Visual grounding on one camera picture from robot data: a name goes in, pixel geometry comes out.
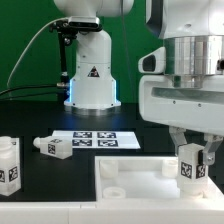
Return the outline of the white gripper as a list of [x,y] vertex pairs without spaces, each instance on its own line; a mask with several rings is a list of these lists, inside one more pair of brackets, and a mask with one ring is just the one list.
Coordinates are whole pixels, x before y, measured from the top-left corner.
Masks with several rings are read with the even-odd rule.
[[215,163],[224,141],[224,76],[206,76],[201,89],[181,89],[167,76],[145,75],[139,84],[139,111],[146,121],[170,126],[175,155],[187,144],[185,129],[209,133],[204,135],[203,163]]

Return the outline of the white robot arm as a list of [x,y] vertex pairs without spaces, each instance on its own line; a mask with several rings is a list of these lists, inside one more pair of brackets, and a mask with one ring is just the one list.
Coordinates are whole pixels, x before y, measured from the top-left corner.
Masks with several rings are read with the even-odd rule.
[[[65,105],[103,113],[119,107],[111,76],[111,38],[100,19],[128,13],[134,0],[54,0],[65,15],[58,27],[77,41],[76,74],[64,80]],[[148,29],[162,47],[142,57],[139,112],[165,124],[176,146],[185,130],[202,132],[199,161],[211,165],[224,139],[224,0],[146,0]]]

